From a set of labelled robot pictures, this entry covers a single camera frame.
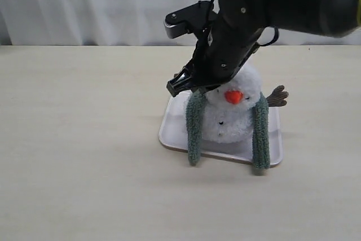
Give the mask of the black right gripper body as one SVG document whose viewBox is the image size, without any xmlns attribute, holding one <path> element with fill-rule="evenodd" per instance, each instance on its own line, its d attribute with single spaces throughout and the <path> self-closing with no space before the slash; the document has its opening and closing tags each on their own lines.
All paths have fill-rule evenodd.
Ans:
<svg viewBox="0 0 361 241">
<path fill-rule="evenodd" d="M 207 20 L 205 33 L 192 56 L 193 69 L 205 72 L 223 85 L 229 82 L 261 44 L 263 31 L 270 27 L 279 38 L 279 28 L 272 23 L 267 0 L 218 0 L 219 11 Z"/>
</svg>

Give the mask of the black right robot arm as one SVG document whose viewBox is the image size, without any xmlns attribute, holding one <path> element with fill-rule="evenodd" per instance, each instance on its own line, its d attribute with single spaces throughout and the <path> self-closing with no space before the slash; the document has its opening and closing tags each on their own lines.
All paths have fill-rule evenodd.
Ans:
<svg viewBox="0 0 361 241">
<path fill-rule="evenodd" d="M 206 93 L 229 82 L 260 47 L 266 28 L 340 38 L 360 28 L 360 0 L 208 0 L 166 15 L 170 38 L 195 35 L 191 59 L 168 92 Z"/>
</svg>

